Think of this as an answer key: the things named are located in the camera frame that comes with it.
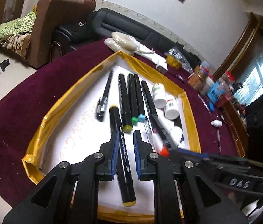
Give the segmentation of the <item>clear jar red lid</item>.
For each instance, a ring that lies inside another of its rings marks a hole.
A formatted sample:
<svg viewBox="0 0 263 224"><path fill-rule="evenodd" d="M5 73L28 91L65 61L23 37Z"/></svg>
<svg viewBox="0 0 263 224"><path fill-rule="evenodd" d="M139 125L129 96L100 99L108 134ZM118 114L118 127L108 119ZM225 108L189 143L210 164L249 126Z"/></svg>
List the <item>clear jar red lid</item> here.
<svg viewBox="0 0 263 224"><path fill-rule="evenodd" d="M235 82L235 78L229 71L225 71L221 79L227 84L228 88Z"/></svg>

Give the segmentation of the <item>black marker teal cap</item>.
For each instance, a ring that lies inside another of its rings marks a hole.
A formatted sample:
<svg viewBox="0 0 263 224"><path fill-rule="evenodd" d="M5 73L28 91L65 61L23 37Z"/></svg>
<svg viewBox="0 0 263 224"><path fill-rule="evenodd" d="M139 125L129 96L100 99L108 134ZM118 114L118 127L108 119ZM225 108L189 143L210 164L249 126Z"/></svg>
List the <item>black marker teal cap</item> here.
<svg viewBox="0 0 263 224"><path fill-rule="evenodd" d="M139 82L139 76L137 74L134 74L134 81L135 81L136 97L138 103L138 120L139 122L145 122L146 120L145 107L144 107L143 95L141 92L141 85Z"/></svg>

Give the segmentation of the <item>black marker yellow ends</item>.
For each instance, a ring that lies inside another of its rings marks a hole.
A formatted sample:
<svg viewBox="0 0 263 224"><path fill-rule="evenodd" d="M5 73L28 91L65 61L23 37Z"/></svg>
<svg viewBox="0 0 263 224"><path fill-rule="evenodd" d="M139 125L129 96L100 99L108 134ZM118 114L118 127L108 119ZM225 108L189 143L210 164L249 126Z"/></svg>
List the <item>black marker yellow ends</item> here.
<svg viewBox="0 0 263 224"><path fill-rule="evenodd" d="M125 133L131 133L132 132L131 109L129 105L125 77L121 73L118 76L118 89L119 89L120 113L121 113L123 131Z"/></svg>

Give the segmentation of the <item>white tube bottle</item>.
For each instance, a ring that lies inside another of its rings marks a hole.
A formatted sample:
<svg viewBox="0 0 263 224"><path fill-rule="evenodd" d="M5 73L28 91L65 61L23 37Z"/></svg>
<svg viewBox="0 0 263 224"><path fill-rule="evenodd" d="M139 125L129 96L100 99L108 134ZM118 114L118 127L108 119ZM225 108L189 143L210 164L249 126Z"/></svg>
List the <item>white tube bottle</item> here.
<svg viewBox="0 0 263 224"><path fill-rule="evenodd" d="M171 136L172 140L174 141L174 144L176 145L176 147L178 147L180 145L179 142L179 137L178 137L178 131L179 130L178 127L173 127L169 130L169 135Z"/></svg>

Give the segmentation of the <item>white supplement jar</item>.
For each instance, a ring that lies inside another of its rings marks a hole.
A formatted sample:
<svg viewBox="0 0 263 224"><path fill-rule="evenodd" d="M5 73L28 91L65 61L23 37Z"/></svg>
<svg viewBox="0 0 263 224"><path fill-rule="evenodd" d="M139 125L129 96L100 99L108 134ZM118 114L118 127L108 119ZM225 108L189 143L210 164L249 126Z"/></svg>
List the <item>white supplement jar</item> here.
<svg viewBox="0 0 263 224"><path fill-rule="evenodd" d="M213 75L207 77L205 84L203 85L202 89L199 91L200 95L206 95L210 91L210 89L214 85L213 79L214 79Z"/></svg>

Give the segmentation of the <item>blue-red lid jar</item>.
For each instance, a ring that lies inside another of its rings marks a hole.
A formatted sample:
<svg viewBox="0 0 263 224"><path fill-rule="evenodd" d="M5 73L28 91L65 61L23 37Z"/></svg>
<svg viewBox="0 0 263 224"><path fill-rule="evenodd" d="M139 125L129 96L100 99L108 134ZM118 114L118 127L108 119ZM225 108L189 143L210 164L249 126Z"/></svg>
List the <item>blue-red lid jar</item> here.
<svg viewBox="0 0 263 224"><path fill-rule="evenodd" d="M212 66L209 62L207 62L206 60L204 60L201 65L200 65L200 69L198 71L198 75L206 80L207 77L209 76L209 73L211 72Z"/></svg>

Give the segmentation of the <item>wrapped round cakes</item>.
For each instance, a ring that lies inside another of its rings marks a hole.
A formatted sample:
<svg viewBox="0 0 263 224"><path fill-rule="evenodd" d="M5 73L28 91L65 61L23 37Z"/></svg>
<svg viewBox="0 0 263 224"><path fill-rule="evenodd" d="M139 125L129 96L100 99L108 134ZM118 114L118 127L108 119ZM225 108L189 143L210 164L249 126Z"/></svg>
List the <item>wrapped round cakes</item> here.
<svg viewBox="0 0 263 224"><path fill-rule="evenodd" d="M134 41L130 36L118 31L113 32L110 38L106 38L104 44L114 52L122 51L130 55L133 55L135 51L139 50L137 41Z"/></svg>

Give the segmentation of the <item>black leather sofa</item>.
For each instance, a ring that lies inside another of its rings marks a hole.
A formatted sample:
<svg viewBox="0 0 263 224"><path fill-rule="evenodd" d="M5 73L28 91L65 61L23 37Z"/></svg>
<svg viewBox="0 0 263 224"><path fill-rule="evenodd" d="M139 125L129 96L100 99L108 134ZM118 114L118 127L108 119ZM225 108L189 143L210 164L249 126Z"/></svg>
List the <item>black leather sofa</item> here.
<svg viewBox="0 0 263 224"><path fill-rule="evenodd" d="M92 12L84 24L71 23L56 27L52 35L50 60L53 61L84 45L103 38L109 38L111 33L117 31L133 36L145 46L161 53L165 53L176 46L191 67L195 68L201 64L198 56L187 52L185 46L181 43L173 41L150 27L107 8Z"/></svg>

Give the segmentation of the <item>black marker pink cap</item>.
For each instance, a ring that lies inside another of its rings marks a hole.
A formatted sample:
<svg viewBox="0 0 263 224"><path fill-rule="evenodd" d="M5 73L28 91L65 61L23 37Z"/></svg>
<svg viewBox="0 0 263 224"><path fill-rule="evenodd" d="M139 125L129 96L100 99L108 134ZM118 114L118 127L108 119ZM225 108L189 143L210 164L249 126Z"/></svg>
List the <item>black marker pink cap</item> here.
<svg viewBox="0 0 263 224"><path fill-rule="evenodd" d="M143 91L143 96L145 99L146 108L147 108L148 116L151 122L153 133L158 133L158 129L159 129L159 126L157 124L158 114L157 114L150 90L148 88L148 85L146 81L144 80L141 81L141 89Z"/></svg>

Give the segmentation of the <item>clear ballpoint pen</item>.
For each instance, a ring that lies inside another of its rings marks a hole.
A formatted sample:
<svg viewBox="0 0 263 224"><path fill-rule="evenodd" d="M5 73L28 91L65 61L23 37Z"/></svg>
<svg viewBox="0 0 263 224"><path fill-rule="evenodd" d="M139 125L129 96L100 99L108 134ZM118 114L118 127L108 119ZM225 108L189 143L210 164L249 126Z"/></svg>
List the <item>clear ballpoint pen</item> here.
<svg viewBox="0 0 263 224"><path fill-rule="evenodd" d="M206 102L203 100L203 98L200 96L200 94L198 94L198 98L201 100L202 104L204 105L204 107L206 108L206 110L208 111L208 113L211 114L211 111L210 111L208 105L207 105Z"/></svg>

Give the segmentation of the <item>black marker yellow cap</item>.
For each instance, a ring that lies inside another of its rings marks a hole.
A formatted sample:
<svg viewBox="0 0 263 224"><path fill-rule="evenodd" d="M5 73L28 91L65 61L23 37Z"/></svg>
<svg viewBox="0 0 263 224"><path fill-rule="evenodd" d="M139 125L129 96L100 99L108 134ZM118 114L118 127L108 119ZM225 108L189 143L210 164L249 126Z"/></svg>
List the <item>black marker yellow cap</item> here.
<svg viewBox="0 0 263 224"><path fill-rule="evenodd" d="M136 195L133 187L132 174L126 149L124 131L117 106L109 108L111 132L119 131L119 151L117 160L117 180L120 188L122 203L126 207L136 204Z"/></svg>

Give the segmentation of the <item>white bottle red label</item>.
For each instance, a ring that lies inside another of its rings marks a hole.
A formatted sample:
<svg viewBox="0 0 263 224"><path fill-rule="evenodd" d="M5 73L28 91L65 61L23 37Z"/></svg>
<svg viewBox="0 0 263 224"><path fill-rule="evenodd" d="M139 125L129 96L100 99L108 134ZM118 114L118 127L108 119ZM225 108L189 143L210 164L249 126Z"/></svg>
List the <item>white bottle red label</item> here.
<svg viewBox="0 0 263 224"><path fill-rule="evenodd" d="M179 117L179 109L176 99L173 95L167 95L164 115L169 120L175 120Z"/></svg>

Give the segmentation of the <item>white pill bottle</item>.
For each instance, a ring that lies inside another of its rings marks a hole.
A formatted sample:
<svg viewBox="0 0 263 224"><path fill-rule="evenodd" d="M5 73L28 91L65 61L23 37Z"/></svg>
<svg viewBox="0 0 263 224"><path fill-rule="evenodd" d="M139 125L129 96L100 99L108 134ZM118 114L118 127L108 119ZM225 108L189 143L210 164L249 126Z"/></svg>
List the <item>white pill bottle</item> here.
<svg viewBox="0 0 263 224"><path fill-rule="evenodd" d="M163 109L166 106L166 91L164 85L155 83L152 87L152 97L156 108Z"/></svg>

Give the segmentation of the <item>white power adapter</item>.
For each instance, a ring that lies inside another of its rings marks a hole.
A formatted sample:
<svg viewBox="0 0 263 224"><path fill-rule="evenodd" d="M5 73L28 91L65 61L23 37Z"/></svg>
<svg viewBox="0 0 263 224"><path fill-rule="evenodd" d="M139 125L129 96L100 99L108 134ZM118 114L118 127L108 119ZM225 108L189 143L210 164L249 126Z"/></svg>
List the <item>white power adapter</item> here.
<svg viewBox="0 0 263 224"><path fill-rule="evenodd" d="M167 65L166 61L158 61L156 64L156 69L160 73L166 74L168 72L168 65Z"/></svg>

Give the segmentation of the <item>black marker green cap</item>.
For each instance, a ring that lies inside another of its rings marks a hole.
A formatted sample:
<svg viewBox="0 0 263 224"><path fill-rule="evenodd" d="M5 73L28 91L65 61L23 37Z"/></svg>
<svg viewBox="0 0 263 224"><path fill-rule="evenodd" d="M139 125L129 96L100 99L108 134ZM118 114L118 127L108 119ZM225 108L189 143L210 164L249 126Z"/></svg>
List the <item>black marker green cap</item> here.
<svg viewBox="0 0 263 224"><path fill-rule="evenodd" d="M128 97L131 110L131 121L133 125L138 124L138 103L136 98L136 87L134 83L134 75L129 74L127 77Z"/></svg>

